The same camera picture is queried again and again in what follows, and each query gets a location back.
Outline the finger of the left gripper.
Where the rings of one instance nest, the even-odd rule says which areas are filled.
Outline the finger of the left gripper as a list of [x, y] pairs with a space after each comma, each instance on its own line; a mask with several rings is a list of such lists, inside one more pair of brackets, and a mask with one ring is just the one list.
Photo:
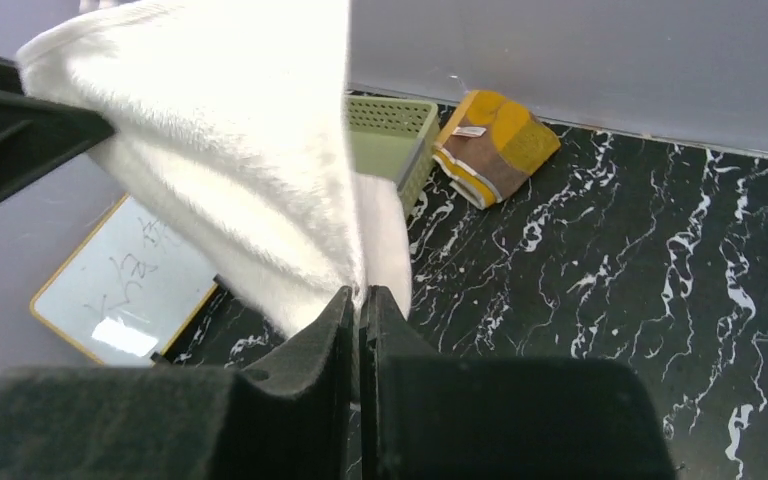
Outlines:
[[0, 203], [114, 133], [94, 111], [25, 95], [0, 57]]

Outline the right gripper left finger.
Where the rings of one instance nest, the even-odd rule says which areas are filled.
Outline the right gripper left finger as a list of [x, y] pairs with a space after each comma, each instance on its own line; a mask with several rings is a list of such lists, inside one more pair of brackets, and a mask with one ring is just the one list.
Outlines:
[[351, 295], [243, 369], [1, 373], [0, 479], [340, 478]]

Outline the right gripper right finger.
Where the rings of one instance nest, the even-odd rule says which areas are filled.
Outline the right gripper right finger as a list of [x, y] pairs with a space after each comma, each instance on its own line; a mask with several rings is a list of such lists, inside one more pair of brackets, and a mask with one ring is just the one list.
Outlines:
[[359, 320], [367, 479], [673, 479], [645, 386], [604, 359], [437, 352], [391, 292]]

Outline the white towel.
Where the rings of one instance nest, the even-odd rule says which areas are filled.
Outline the white towel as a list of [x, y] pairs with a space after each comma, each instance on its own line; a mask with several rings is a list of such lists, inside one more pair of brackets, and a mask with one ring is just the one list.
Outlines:
[[16, 56], [24, 91], [102, 115], [91, 158], [285, 336], [338, 290], [411, 306], [394, 182], [357, 173], [346, 1], [135, 1], [88, 11]]

